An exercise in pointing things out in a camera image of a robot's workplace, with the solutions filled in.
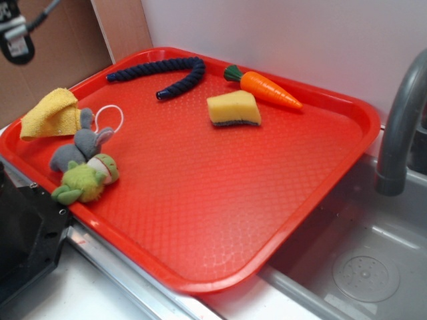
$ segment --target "orange carrot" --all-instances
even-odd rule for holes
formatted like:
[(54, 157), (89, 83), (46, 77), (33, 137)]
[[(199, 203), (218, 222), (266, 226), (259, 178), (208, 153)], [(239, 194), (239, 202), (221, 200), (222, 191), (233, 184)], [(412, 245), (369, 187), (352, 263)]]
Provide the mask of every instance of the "orange carrot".
[(237, 65), (230, 65), (224, 71), (224, 77), (227, 81), (240, 82), (242, 90), (253, 94), (256, 98), (294, 109), (302, 108), (302, 104), (285, 89), (254, 71), (243, 74)]

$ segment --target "stainless steel sink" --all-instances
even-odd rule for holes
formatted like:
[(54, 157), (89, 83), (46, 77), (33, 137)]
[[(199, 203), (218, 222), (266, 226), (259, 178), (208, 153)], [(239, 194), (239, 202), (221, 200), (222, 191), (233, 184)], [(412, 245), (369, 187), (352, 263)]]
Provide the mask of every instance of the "stainless steel sink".
[(375, 165), (363, 156), (262, 274), (325, 319), (427, 319), (427, 178), (387, 197)]

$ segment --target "gray plush rabbit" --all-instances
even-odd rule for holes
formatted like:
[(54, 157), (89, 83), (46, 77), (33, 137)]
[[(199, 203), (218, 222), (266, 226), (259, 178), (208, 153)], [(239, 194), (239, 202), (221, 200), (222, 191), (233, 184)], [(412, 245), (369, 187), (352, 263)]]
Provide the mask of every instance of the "gray plush rabbit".
[(52, 170), (66, 172), (70, 160), (78, 164), (88, 162), (90, 158), (101, 153), (101, 146), (114, 134), (111, 127), (106, 127), (99, 133), (91, 130), (92, 111), (89, 108), (81, 110), (80, 123), (81, 129), (74, 135), (74, 143), (59, 147), (53, 154), (49, 163)]

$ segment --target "sink drain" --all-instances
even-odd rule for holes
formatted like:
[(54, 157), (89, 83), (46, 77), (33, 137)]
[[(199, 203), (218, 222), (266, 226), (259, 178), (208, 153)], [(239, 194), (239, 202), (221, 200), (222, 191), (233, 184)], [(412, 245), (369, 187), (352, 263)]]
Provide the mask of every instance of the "sink drain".
[(362, 302), (379, 302), (399, 287), (399, 272), (389, 258), (357, 249), (340, 255), (334, 263), (334, 281), (347, 296)]

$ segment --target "blue rope toy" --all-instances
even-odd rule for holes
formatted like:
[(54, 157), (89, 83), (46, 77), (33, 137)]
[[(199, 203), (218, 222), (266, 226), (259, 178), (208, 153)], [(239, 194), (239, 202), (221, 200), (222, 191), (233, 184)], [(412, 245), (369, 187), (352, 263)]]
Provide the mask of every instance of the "blue rope toy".
[(145, 75), (154, 75), (175, 70), (191, 69), (189, 75), (182, 80), (158, 91), (155, 96), (159, 100), (170, 99), (194, 88), (205, 74), (205, 63), (199, 57), (168, 59), (136, 65), (107, 75), (109, 82), (129, 81)]

